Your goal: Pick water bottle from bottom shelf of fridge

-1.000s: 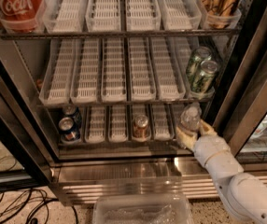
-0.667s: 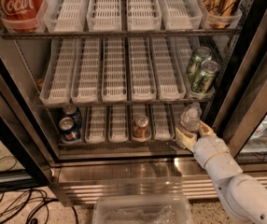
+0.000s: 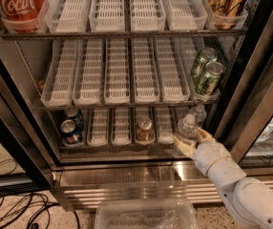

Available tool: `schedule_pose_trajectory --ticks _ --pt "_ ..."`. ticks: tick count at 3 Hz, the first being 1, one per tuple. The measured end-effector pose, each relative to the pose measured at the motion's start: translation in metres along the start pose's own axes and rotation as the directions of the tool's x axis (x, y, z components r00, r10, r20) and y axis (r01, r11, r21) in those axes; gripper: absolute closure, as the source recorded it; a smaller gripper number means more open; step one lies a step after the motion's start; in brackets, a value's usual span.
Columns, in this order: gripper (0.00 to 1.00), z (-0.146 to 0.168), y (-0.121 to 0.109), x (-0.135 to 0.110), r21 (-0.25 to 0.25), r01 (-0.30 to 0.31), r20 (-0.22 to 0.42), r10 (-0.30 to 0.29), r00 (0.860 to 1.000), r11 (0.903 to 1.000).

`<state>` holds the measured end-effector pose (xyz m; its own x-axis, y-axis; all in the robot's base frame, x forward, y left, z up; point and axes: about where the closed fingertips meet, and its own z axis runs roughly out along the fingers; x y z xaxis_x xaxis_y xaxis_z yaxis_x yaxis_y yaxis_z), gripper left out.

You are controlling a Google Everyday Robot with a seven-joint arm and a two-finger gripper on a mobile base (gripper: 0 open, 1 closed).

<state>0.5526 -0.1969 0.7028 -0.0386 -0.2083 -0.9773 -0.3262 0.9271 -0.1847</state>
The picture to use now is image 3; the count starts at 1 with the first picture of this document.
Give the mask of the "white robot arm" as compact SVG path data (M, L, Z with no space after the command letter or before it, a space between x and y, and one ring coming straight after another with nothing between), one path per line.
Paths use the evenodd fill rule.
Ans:
M273 229L273 191L257 178L249 177L221 143L197 128L192 137L175 130L174 144L215 185L240 227Z

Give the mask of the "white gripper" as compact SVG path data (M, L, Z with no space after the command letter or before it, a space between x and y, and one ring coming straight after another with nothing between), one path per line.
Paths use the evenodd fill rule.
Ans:
M208 177L217 189L226 189L246 177L227 149L207 131L198 127L198 143L174 136L175 146L187 157L193 157L196 167Z

